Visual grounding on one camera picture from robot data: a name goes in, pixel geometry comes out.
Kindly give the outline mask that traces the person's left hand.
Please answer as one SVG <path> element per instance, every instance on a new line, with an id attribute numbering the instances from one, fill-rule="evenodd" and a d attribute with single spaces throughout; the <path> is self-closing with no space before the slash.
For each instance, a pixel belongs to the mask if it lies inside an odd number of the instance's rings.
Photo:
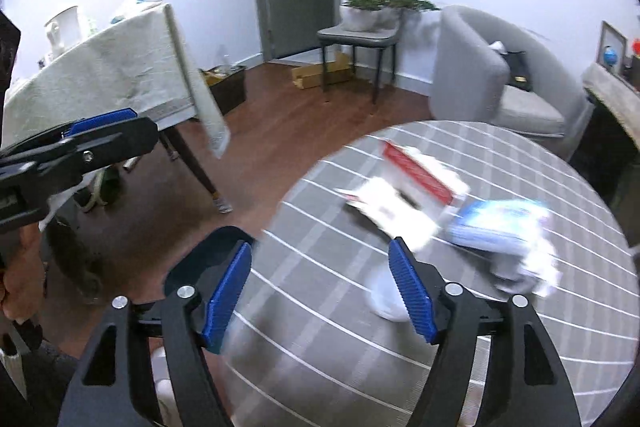
<path id="1" fill-rule="evenodd" d="M 37 223 L 21 228 L 20 248 L 2 272 L 1 311 L 9 321 L 24 323 L 42 305 L 46 274 L 40 257 L 40 243 Z"/>

